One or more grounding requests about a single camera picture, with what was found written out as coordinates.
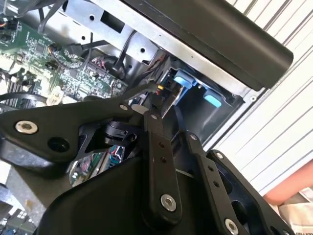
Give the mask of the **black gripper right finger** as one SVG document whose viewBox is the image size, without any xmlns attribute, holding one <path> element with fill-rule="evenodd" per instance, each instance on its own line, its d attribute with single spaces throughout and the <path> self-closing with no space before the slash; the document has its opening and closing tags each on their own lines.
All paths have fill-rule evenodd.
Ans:
<svg viewBox="0 0 313 235">
<path fill-rule="evenodd" d="M 197 199 L 207 235 L 289 235 L 290 227 L 218 150 L 205 152 L 199 138 L 186 129 L 175 108 L 176 140 L 181 152 L 178 169 L 191 173 L 199 184 Z"/>
</svg>

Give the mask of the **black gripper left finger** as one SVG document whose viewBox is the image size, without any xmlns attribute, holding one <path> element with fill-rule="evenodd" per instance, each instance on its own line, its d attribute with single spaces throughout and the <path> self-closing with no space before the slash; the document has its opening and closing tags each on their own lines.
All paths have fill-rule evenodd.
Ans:
<svg viewBox="0 0 313 235">
<path fill-rule="evenodd" d="M 127 100 L 156 85 L 122 96 L 8 111 L 0 116 L 0 158 L 44 178 L 64 176 L 70 164 L 114 145 L 143 159 L 143 214 L 153 225 L 176 225 L 182 206 L 171 142 L 159 111 L 143 114 Z"/>
</svg>

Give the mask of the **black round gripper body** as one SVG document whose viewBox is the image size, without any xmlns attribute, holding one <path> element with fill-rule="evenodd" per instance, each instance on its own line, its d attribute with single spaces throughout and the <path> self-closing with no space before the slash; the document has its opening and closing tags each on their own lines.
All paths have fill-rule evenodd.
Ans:
<svg viewBox="0 0 313 235">
<path fill-rule="evenodd" d="M 217 235 L 196 181 L 173 161 L 132 158 L 56 198 L 39 235 Z"/>
</svg>

